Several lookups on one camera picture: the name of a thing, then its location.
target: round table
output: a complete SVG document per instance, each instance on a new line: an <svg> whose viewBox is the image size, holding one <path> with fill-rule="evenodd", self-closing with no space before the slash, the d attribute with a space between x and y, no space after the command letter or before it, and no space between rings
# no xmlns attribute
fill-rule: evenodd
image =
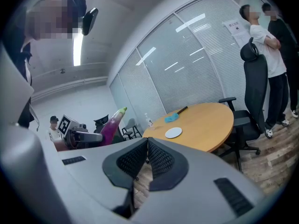
<svg viewBox="0 0 299 224"><path fill-rule="evenodd" d="M165 123L164 118L171 116L176 110L154 122L154 130L147 128L143 137L153 137L178 143L198 150L211 152L218 148L232 132L234 115L230 108L219 103L202 103L188 106L179 118ZM182 133L173 139L165 137L165 133L174 127L182 128Z"/></svg>

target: white t-shirt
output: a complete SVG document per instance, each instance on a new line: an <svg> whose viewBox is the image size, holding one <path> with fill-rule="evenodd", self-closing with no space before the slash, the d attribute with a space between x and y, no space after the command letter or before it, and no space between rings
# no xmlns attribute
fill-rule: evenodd
<svg viewBox="0 0 299 224"><path fill-rule="evenodd" d="M61 140L61 133L58 131L58 129L53 130L49 128L46 133L46 140L51 140L52 142Z"/></svg>
<svg viewBox="0 0 299 224"><path fill-rule="evenodd" d="M250 26L250 35L253 37L253 43L256 45L260 54L266 57L268 64L268 78L279 76L286 72L284 61L280 51L264 44L266 36L275 38L268 30L260 25Z"/></svg>

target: chair base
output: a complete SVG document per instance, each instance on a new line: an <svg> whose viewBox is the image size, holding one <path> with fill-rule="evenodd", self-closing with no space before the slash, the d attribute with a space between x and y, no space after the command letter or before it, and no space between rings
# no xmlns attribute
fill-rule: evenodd
<svg viewBox="0 0 299 224"><path fill-rule="evenodd" d="M227 144L228 146L230 146L231 148L224 151L223 153L221 153L220 155L218 155L220 158L230 154L231 152L235 152L235 155L237 157L237 164L238 164L238 169L240 172L242 172L242 166L241 166L241 162L240 162L240 150L247 150L247 151L255 151L256 155L260 155L261 150L257 147L252 147L252 146L248 146L247 143L245 143L245 146L242 148L239 148L239 145L237 144Z"/></svg>

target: chair armrest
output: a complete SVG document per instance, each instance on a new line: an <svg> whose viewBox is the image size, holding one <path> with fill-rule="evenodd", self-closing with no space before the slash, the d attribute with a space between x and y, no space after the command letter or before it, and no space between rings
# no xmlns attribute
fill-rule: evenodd
<svg viewBox="0 0 299 224"><path fill-rule="evenodd" d="M243 127L244 125L250 124L249 117L237 118L234 119L234 128Z"/></svg>
<svg viewBox="0 0 299 224"><path fill-rule="evenodd" d="M224 103L224 102L233 101L233 100L236 100L236 99L237 99L236 97L228 97L228 98L220 99L218 101L218 103Z"/></svg>

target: man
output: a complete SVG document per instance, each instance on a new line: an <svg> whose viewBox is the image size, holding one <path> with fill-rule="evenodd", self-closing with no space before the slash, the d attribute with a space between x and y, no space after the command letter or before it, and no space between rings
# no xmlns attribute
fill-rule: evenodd
<svg viewBox="0 0 299 224"><path fill-rule="evenodd" d="M290 89L291 113L293 117L298 118L299 57L296 44L285 23L281 19L277 18L277 12L271 8L270 4L264 3L262 10L266 16L271 17L268 31L274 35L281 44L279 51L286 66Z"/></svg>
<svg viewBox="0 0 299 224"><path fill-rule="evenodd" d="M51 116L50 118L50 128L47 130L46 139L54 141L61 141L62 136L57 128L58 118L56 116Z"/></svg>
<svg viewBox="0 0 299 224"><path fill-rule="evenodd" d="M268 30L259 25L259 13L255 12L252 7L242 6L240 15L251 24L250 35L253 37L253 43L267 61L270 99L268 117L265 122L265 136L271 139L273 137L272 128L276 123L285 127L290 125L283 113L288 103L289 91L286 67L279 52L280 42Z"/></svg>
<svg viewBox="0 0 299 224"><path fill-rule="evenodd" d="M73 29L78 28L79 20L85 13L86 0L39 0L29 10L21 7L16 11L16 16L4 30L2 40L13 63L30 85L32 84L28 70L28 62L32 56L30 42L55 38L58 34L71 35ZM33 121L30 108L29 99L19 118L20 126L28 128L29 123Z"/></svg>

